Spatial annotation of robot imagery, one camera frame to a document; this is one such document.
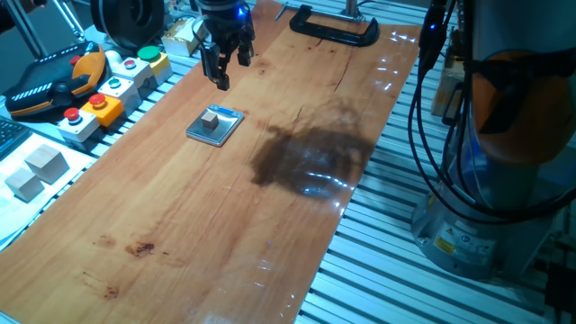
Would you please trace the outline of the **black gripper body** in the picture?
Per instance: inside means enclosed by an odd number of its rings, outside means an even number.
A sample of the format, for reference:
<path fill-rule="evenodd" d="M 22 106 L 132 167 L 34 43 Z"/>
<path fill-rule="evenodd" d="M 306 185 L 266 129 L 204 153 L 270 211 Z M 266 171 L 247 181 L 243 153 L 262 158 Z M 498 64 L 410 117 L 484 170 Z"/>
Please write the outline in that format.
<path fill-rule="evenodd" d="M 245 0 L 195 0 L 206 16 L 205 26 L 211 39 L 221 48 L 236 48 L 255 39 L 251 11 Z"/>

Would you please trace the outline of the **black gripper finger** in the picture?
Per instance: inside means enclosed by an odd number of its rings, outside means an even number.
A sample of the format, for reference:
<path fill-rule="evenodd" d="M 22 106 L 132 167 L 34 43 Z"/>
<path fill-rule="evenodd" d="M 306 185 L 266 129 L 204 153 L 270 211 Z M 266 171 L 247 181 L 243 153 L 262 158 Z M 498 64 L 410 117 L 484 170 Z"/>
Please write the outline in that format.
<path fill-rule="evenodd" d="M 238 63 L 241 66 L 249 67 L 251 59 L 254 57 L 253 40 L 255 39 L 254 29 L 246 26 L 239 34 L 238 40 Z"/>
<path fill-rule="evenodd" d="M 216 43 L 202 45 L 200 48 L 202 69 L 206 77 L 218 89 L 227 91 L 230 88 L 230 79 L 226 74 L 227 62 L 221 64 L 221 49 Z"/>

